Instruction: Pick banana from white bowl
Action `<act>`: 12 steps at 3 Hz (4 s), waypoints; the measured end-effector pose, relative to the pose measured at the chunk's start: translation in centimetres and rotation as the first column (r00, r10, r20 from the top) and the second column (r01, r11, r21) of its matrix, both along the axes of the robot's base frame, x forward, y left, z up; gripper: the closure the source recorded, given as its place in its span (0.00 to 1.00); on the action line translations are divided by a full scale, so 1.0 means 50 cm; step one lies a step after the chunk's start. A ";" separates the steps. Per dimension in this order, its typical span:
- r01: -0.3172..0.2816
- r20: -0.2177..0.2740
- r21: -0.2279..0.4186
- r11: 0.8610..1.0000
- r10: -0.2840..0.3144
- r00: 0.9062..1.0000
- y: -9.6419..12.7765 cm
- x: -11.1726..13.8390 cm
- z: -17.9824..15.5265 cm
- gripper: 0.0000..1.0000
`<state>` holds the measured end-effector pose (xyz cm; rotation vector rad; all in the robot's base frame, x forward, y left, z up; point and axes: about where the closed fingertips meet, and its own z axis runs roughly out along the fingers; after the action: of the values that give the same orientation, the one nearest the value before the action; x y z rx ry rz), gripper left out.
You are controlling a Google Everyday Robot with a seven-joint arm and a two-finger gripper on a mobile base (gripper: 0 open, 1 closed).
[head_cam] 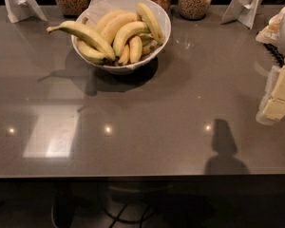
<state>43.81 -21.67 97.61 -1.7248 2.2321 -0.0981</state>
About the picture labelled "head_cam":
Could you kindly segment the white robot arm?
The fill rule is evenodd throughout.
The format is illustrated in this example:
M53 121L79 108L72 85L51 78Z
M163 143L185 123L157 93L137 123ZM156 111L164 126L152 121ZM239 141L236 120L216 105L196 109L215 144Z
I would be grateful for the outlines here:
M283 66L273 66L268 75L265 95L256 114L260 124L273 125L285 117L285 7L270 19L256 40L277 47L277 51L284 55Z

